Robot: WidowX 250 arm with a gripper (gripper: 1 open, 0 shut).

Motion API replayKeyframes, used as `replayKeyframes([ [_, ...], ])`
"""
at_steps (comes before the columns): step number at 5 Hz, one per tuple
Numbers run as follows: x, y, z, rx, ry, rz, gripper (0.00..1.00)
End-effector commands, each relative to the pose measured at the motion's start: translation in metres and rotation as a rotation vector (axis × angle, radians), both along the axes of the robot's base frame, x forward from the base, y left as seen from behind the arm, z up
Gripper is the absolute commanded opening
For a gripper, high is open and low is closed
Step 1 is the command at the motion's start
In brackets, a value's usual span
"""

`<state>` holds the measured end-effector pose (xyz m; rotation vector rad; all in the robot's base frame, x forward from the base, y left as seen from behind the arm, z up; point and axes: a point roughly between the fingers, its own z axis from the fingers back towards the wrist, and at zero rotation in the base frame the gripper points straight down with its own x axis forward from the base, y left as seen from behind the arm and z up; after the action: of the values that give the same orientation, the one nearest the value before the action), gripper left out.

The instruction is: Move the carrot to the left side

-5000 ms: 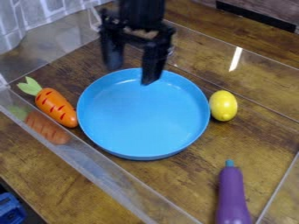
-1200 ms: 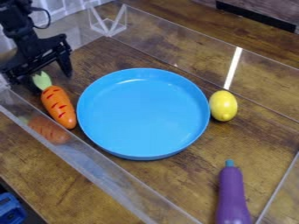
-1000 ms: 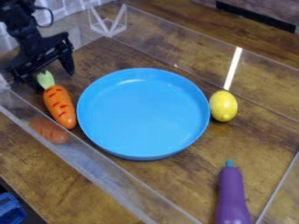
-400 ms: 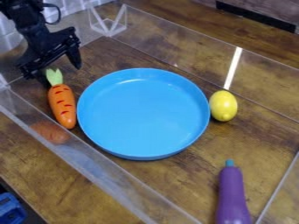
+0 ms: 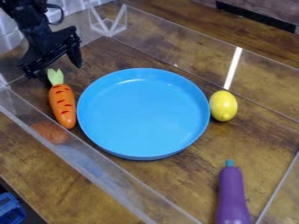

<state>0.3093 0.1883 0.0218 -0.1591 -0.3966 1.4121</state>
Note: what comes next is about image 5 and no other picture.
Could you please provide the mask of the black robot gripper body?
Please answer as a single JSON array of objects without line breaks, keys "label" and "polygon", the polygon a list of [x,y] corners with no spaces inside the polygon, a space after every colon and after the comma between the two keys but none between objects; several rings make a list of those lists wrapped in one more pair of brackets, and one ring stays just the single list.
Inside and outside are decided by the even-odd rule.
[{"label": "black robot gripper body", "polygon": [[19,31],[28,42],[28,50],[19,62],[27,78],[37,77],[75,44],[80,46],[80,37],[75,26],[52,31],[51,25],[59,25],[64,12],[59,5],[48,0],[0,0],[0,8],[16,22]]}]

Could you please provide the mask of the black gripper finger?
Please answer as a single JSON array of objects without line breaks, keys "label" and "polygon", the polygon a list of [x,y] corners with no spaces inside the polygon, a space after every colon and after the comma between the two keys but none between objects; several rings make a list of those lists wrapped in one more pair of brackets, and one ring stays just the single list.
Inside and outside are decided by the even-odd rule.
[{"label": "black gripper finger", "polygon": [[52,85],[51,82],[49,82],[49,79],[48,79],[48,75],[47,75],[47,70],[45,69],[39,71],[37,79],[47,87],[49,87]]},{"label": "black gripper finger", "polygon": [[67,55],[69,57],[69,61],[75,65],[75,67],[81,68],[83,59],[81,59],[80,45],[79,44],[75,44],[69,47],[69,49],[67,51]]}]

